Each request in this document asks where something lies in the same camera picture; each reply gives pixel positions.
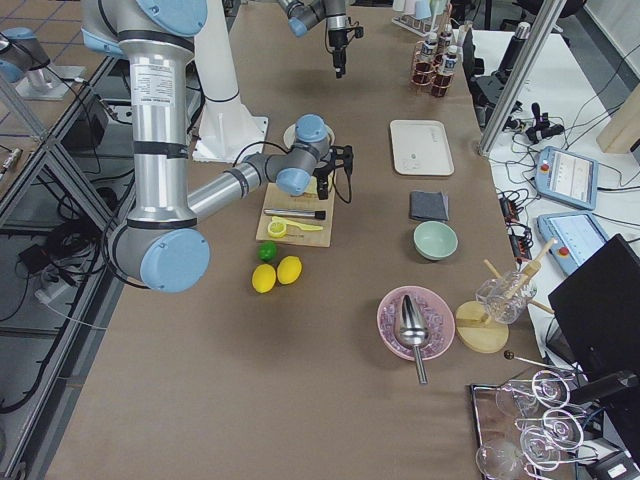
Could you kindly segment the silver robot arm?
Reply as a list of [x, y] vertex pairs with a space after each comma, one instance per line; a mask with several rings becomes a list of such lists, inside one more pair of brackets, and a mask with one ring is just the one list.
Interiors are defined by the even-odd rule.
[[[218, 1], [86, 1], [86, 46], [130, 65], [135, 204], [108, 242], [124, 275], [175, 293], [205, 273], [211, 250], [198, 221], [272, 182], [290, 195], [311, 182], [320, 195], [335, 169], [350, 171], [353, 152], [331, 143], [323, 119], [300, 117], [281, 154], [263, 154], [267, 121], [242, 104], [223, 6]], [[197, 67], [204, 108], [196, 153], [229, 168], [190, 191], [186, 68]]]
[[347, 47], [353, 39], [364, 36], [364, 27], [347, 15], [347, 3], [316, 0], [305, 4], [303, 1], [283, 0], [278, 4], [296, 37], [302, 37], [316, 25], [325, 23], [325, 49], [332, 56], [336, 78], [342, 78], [346, 74]]

